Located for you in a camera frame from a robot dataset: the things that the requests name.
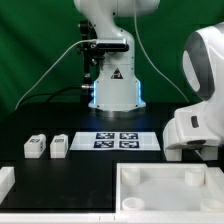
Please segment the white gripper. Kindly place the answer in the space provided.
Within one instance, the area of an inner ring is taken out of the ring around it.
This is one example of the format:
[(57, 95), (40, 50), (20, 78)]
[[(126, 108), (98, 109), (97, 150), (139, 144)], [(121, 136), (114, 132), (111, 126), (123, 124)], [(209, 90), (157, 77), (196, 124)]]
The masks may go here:
[(221, 138), (204, 118), (206, 102), (179, 108), (174, 113), (177, 143), (183, 146), (220, 146)]

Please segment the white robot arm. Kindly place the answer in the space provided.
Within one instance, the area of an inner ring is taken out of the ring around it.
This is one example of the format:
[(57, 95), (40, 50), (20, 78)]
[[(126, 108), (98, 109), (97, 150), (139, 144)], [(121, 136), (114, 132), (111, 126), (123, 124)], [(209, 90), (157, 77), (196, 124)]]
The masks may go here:
[[(115, 25), (114, 18), (151, 13), (160, 0), (73, 1), (95, 29), (95, 48), (103, 52), (90, 106), (108, 113), (143, 108), (140, 83), (134, 74), (134, 39)], [(163, 132), (164, 147), (224, 144), (224, 22), (191, 34), (182, 65), (188, 83), (202, 101), (175, 111)]]

